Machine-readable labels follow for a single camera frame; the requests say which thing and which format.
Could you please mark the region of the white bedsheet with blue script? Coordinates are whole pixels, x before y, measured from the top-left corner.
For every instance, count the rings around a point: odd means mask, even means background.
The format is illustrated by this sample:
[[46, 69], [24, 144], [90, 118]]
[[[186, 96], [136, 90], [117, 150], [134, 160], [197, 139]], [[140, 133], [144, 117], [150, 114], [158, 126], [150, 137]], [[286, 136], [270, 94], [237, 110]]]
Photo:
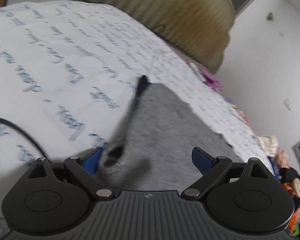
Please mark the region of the white bedsheet with blue script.
[[271, 168], [251, 129], [189, 61], [109, 5], [9, 5], [0, 8], [0, 118], [34, 137], [50, 160], [107, 148], [145, 75], [188, 103], [242, 161], [258, 157]]

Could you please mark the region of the olive tufted headboard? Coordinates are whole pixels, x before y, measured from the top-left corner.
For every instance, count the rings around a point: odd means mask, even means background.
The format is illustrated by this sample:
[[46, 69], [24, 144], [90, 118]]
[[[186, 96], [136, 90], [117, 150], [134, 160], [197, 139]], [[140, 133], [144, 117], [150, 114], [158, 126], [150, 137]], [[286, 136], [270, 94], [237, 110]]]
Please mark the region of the olive tufted headboard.
[[72, 0], [108, 4], [151, 29], [213, 74], [223, 63], [236, 13], [231, 0]]

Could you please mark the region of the purple cloth item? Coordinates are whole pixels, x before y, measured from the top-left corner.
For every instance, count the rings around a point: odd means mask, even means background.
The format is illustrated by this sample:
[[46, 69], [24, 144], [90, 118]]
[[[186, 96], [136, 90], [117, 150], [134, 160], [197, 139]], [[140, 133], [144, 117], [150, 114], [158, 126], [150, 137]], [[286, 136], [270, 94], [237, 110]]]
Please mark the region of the purple cloth item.
[[215, 78], [206, 68], [202, 68], [200, 70], [201, 74], [205, 78], [205, 83], [212, 89], [221, 92], [222, 91], [222, 85], [220, 81]]

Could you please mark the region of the grey knit sock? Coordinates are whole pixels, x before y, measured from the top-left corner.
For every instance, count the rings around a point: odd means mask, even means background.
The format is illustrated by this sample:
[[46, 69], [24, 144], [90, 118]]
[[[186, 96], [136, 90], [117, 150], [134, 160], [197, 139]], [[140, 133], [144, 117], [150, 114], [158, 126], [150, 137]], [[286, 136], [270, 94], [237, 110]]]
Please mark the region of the grey knit sock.
[[222, 135], [211, 130], [166, 86], [155, 83], [143, 93], [130, 122], [122, 157], [106, 165], [102, 154], [95, 178], [114, 191], [183, 191], [202, 175], [191, 153], [200, 147], [213, 157], [240, 162]]

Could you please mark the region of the white small box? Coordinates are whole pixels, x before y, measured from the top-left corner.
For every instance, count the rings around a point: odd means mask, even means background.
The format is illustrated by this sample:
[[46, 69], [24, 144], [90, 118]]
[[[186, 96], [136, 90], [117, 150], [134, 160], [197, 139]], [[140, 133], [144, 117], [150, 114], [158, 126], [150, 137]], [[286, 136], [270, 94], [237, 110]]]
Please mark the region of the white small box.
[[197, 75], [197, 77], [202, 81], [206, 82], [206, 78], [200, 71], [200, 69], [197, 67], [197, 65], [193, 61], [189, 61], [188, 65], [192, 68], [193, 72]]

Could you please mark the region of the white wall switch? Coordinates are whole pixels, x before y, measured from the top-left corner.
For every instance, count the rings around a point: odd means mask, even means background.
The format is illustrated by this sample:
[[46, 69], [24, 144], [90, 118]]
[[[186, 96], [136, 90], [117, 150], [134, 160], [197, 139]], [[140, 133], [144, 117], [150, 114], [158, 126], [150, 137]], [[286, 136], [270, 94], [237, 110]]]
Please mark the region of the white wall switch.
[[285, 107], [286, 107], [286, 109], [287, 109], [288, 111], [291, 111], [291, 110], [292, 110], [292, 102], [291, 102], [290, 98], [286, 98], [286, 99], [283, 101], [283, 103], [284, 103], [284, 105], [285, 105]]

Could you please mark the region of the floral patterned fabric pile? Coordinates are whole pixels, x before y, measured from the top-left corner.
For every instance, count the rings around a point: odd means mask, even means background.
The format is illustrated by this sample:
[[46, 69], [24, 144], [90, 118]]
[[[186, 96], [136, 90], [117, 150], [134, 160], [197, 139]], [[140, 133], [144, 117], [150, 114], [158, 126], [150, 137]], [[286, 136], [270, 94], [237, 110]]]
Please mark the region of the floral patterned fabric pile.
[[239, 115], [239, 120], [251, 129], [253, 139], [257, 142], [271, 163], [275, 178], [281, 183], [285, 191], [291, 195], [294, 201], [295, 211], [288, 224], [288, 232], [295, 239], [300, 239], [300, 174], [296, 169], [290, 166], [288, 156], [285, 150], [279, 148], [279, 141], [276, 136], [258, 136], [245, 113], [234, 105], [229, 97], [225, 97], [224, 100], [231, 108], [236, 110]]

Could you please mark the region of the dark navy sock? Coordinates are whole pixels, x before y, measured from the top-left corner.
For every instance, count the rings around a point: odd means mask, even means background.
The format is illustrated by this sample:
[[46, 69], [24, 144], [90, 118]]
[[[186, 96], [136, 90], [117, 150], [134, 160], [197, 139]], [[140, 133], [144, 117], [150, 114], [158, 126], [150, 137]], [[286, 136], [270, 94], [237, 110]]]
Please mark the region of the dark navy sock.
[[147, 76], [143, 75], [138, 78], [138, 84], [134, 98], [129, 105], [128, 112], [125, 114], [124, 119], [120, 122], [106, 149], [106, 165], [114, 165], [122, 157], [130, 122], [138, 108], [138, 104], [143, 93], [149, 87], [149, 85], [150, 82], [148, 81]]

